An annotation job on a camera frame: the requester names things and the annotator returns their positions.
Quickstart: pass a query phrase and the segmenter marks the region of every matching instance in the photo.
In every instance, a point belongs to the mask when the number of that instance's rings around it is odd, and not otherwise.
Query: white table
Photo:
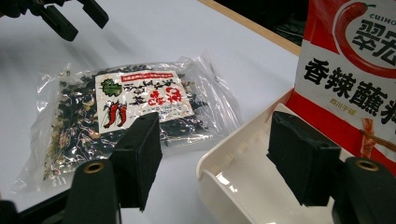
[[[194,0],[97,1],[109,15],[104,30],[77,1],[58,7],[79,30],[74,42],[57,36],[27,13],[0,19],[0,192],[21,211],[62,191],[28,194],[10,189],[27,162],[36,119],[36,86],[42,67],[97,70],[130,63],[174,62],[207,51],[237,99],[244,122],[292,87],[298,57],[247,27]],[[197,192],[198,160],[216,142],[165,155],[146,211],[122,209],[123,223],[216,223]]]

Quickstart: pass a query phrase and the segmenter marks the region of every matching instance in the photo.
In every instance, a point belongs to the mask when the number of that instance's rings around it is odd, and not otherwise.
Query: red packaging
[[[288,107],[396,175],[396,1],[311,0]]]

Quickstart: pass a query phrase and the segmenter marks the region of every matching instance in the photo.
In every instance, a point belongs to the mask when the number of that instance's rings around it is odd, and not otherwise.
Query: dark background
[[[215,1],[301,45],[308,14],[308,0]]]

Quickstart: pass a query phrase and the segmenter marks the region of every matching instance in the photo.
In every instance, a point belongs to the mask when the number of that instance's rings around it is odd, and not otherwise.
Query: plastic bag
[[[26,178],[62,184],[79,165],[106,159],[141,115],[160,114],[163,150],[223,138],[240,126],[238,105],[204,58],[142,63],[94,72],[42,74],[32,156],[15,185]]]

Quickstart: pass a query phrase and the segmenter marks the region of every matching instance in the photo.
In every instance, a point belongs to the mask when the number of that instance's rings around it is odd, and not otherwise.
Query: brass screw hole
[[[102,162],[93,162],[88,164],[87,166],[84,167],[84,172],[87,174],[93,174],[96,172],[99,172],[105,168],[105,164]]]
[[[356,161],[356,164],[363,170],[372,172],[379,170],[379,167],[375,163],[370,161]]]

